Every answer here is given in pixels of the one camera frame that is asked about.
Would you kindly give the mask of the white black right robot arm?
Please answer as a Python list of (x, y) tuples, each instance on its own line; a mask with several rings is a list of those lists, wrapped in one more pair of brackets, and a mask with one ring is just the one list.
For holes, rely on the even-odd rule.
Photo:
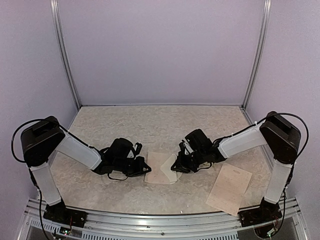
[(275, 160), (263, 202), (276, 205), (288, 186), (299, 156), (300, 130), (289, 122), (286, 113), (271, 111), (263, 119), (228, 136), (210, 140), (201, 129), (187, 134), (171, 170), (196, 173), (200, 165), (220, 163), (239, 153), (268, 146)]

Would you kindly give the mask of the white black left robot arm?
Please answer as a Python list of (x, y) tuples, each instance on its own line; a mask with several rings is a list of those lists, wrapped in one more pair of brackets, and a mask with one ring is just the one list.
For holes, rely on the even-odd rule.
[(63, 199), (49, 166), (49, 157), (59, 152), (84, 165), (97, 175), (121, 172), (125, 178), (145, 175), (152, 171), (140, 156), (142, 144), (133, 144), (125, 138), (116, 138), (110, 146), (97, 149), (80, 140), (49, 116), (34, 119), (20, 126), (23, 161), (32, 180), (48, 206), (56, 206)]

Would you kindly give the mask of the pink envelope with flap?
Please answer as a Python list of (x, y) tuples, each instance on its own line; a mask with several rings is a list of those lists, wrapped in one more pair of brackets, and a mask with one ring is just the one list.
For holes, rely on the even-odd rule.
[(149, 184), (172, 185), (182, 176), (182, 172), (171, 170), (171, 166), (177, 160), (175, 154), (159, 153), (149, 151), (147, 155), (147, 165), (151, 167), (144, 181)]

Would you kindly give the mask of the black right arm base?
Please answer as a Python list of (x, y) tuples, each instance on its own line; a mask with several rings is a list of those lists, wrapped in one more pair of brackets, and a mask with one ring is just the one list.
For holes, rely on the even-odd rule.
[(267, 202), (264, 198), (261, 200), (259, 207), (242, 210), (238, 214), (240, 224), (243, 228), (263, 224), (283, 217), (279, 204)]

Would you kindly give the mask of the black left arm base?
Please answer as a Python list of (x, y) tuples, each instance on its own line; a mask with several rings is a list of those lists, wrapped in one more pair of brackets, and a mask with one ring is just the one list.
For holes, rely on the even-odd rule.
[(46, 205), (43, 214), (44, 219), (52, 222), (68, 225), (70, 227), (84, 228), (87, 213), (66, 207), (63, 200), (54, 205)]

